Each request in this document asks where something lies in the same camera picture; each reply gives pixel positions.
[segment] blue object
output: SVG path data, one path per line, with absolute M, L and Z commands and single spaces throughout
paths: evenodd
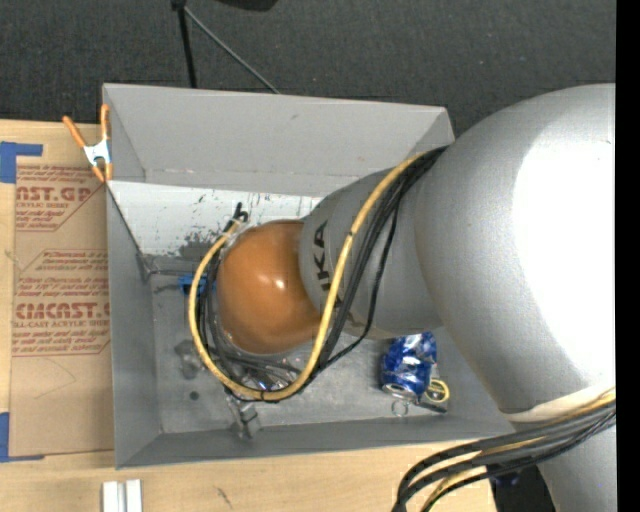
M 0 464 L 18 460 L 38 460 L 42 457 L 9 457 L 9 413 L 0 413 Z
M 431 332 L 395 338 L 382 357 L 382 389 L 418 402 L 431 381 L 431 369 L 436 361 L 436 340 Z
M 193 274 L 185 274 L 183 276 L 178 277 L 178 286 L 180 287 L 180 290 L 182 290 L 182 293 L 187 296 L 191 291 L 192 284 L 193 284 Z M 198 297 L 202 295 L 206 286 L 207 286 L 207 278 L 203 276 L 200 278 L 200 282 L 198 283 Z
M 0 142 L 0 183 L 16 182 L 18 156 L 42 156 L 42 144 Z
M 507 473 L 506 475 L 501 475 L 501 476 L 492 476 L 492 477 L 489 477 L 489 480 L 491 480 L 491 482 L 496 487 L 507 487 L 507 488 L 514 487 L 520 481 L 520 473 L 513 472 L 513 473 Z

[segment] cable bundle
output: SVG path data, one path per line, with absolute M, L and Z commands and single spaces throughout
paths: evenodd
M 616 423 L 615 388 L 573 415 L 550 424 L 504 436 L 483 439 L 444 450 L 414 465 L 402 478 L 393 512 L 406 512 L 406 504 L 419 491 L 441 481 L 422 512 L 432 510 L 446 494 L 479 480 L 520 471 L 562 455 Z M 454 462 L 459 457 L 470 456 Z M 433 466 L 447 465 L 433 469 Z M 429 470 L 428 474 L 417 478 Z
M 276 402 L 293 396 L 294 394 L 302 391 L 312 380 L 329 365 L 333 364 L 339 358 L 343 357 L 351 350 L 353 350 L 362 339 L 367 335 L 373 320 L 375 313 L 376 297 L 378 287 L 382 274 L 384 272 L 384 266 L 391 247 L 393 235 L 395 233 L 395 226 L 397 223 L 398 211 L 400 203 L 404 195 L 409 191 L 418 179 L 424 175 L 424 173 L 431 168 L 433 163 L 437 160 L 438 156 L 444 151 L 444 149 L 437 149 L 431 151 L 426 155 L 418 155 L 414 158 L 410 158 L 400 165 L 392 169 L 376 186 L 373 192 L 369 195 L 368 199 L 363 204 L 362 208 L 358 212 L 349 233 L 347 234 L 342 250 L 338 257 L 336 267 L 334 269 L 331 286 L 325 302 L 320 327 L 318 334 L 313 344 L 311 355 L 307 361 L 306 366 L 302 370 L 298 370 L 293 367 L 279 368 L 279 370 L 288 370 L 295 378 L 285 387 L 281 389 L 256 389 L 245 386 L 238 382 L 238 376 L 234 375 L 232 365 L 225 363 L 224 351 L 216 351 L 220 361 L 224 365 L 225 371 L 223 371 L 216 363 L 213 362 L 211 354 L 209 352 L 208 342 L 206 339 L 206 315 L 207 313 L 207 299 L 198 297 L 197 286 L 192 286 L 189 293 L 188 304 L 188 320 L 191 334 L 193 335 L 194 344 L 196 350 L 204 362 L 205 366 L 222 382 L 222 384 L 232 392 L 236 397 L 247 400 L 261 400 Z M 344 298 L 340 305 L 336 307 L 338 291 L 340 288 L 340 281 L 344 274 L 344 269 L 347 263 L 347 259 L 350 256 L 351 248 L 354 243 L 356 234 L 360 231 L 368 216 L 371 216 L 371 222 L 364 233 L 363 245 L 360 249 L 356 261 L 354 263 L 354 271 L 351 275 L 349 283 L 344 291 Z M 391 226 L 385 242 L 384 250 L 381 260 L 378 265 L 378 271 L 376 274 L 376 281 L 373 286 L 371 294 L 369 313 L 367 324 L 360 338 L 340 351 L 338 354 L 332 356 L 332 353 L 336 347 L 342 329 L 348 318 L 349 308 L 353 303 L 357 287 L 360 283 L 365 267 L 369 261 L 371 250 L 378 241 L 379 235 L 382 232 L 386 222 L 391 218 Z M 218 253 L 225 245 L 227 240 L 237 231 L 241 225 L 241 218 L 236 215 L 224 230 L 223 234 L 216 240 L 214 245 L 209 249 L 204 256 L 198 269 L 195 272 L 193 282 L 200 282 L 200 278 L 205 275 L 208 276 L 206 294 L 210 294 L 211 285 L 215 280 L 215 271 L 217 268 Z M 333 326 L 329 332 L 331 319 L 334 311 L 337 309 Z M 245 356 L 243 355 L 241 362 L 244 364 Z

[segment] orange ball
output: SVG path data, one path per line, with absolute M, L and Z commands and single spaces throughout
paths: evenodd
M 227 338 L 254 354 L 277 354 L 313 339 L 320 313 L 298 266 L 303 223 L 250 228 L 224 255 L 217 277 L 218 314 Z

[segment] yellow cable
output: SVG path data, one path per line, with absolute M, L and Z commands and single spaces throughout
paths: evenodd
M 198 287 L 192 286 L 191 291 L 189 292 L 189 302 L 188 302 L 188 318 L 189 318 L 189 327 L 191 329 L 191 334 L 193 335 L 193 342 L 195 344 L 196 350 L 200 355 L 200 358 L 204 362 L 205 366 L 213 373 L 227 388 L 231 391 L 245 396 L 247 398 L 252 398 L 254 400 L 268 400 L 268 401 L 278 401 L 284 398 L 287 398 L 293 395 L 296 391 L 298 391 L 304 383 L 309 379 L 313 368 L 320 357 L 320 352 L 324 345 L 326 334 L 329 330 L 329 325 L 331 322 L 331 315 L 333 314 L 333 308 L 336 303 L 336 299 L 338 297 L 338 291 L 340 288 L 340 281 L 342 280 L 342 276 L 344 274 L 344 269 L 347 264 L 347 258 L 351 252 L 351 247 L 353 245 L 353 239 L 355 235 L 358 233 L 364 221 L 367 218 L 367 215 L 374 207 L 375 202 L 380 199 L 380 196 L 384 193 L 384 191 L 393 183 L 400 174 L 404 172 L 404 170 L 409 167 L 414 161 L 420 158 L 422 155 L 416 155 L 412 158 L 408 158 L 401 164 L 397 165 L 394 169 L 392 169 L 378 185 L 371 192 L 365 203 L 360 208 L 358 215 L 356 216 L 353 224 L 351 225 L 351 229 L 345 238 L 344 244 L 342 245 L 342 250 L 340 251 L 340 256 L 338 257 L 338 261 L 336 263 L 333 279 L 331 280 L 331 287 L 329 288 L 329 293 L 327 294 L 327 301 L 324 306 L 324 310 L 322 313 L 322 318 L 320 320 L 320 326 L 318 328 L 318 334 L 316 335 L 315 341 L 313 343 L 313 348 L 311 350 L 311 355 L 307 360 L 307 364 L 300 372 L 296 380 L 294 380 L 291 384 L 289 384 L 286 388 L 279 389 L 277 391 L 262 391 L 254 388 L 250 388 L 244 386 L 243 384 L 239 384 L 234 380 L 230 379 L 225 375 L 211 360 L 209 352 L 206 350 L 202 343 L 202 339 L 200 338 L 200 333 L 198 331 L 198 324 L 196 321 L 196 303 L 197 303 L 197 294 Z M 200 278 L 202 277 L 205 268 L 213 258 L 213 256 L 224 246 L 229 236 L 233 232 L 238 229 L 238 223 L 235 223 L 229 231 L 224 233 L 215 244 L 207 251 L 204 258 L 200 262 L 196 273 L 193 277 L 193 282 L 198 283 Z

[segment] blue tape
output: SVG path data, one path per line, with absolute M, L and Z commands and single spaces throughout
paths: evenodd
M 42 144 L 0 142 L 0 183 L 16 182 L 18 156 L 42 156 Z
M 18 460 L 39 460 L 42 457 L 9 457 L 9 413 L 0 413 L 0 464 Z

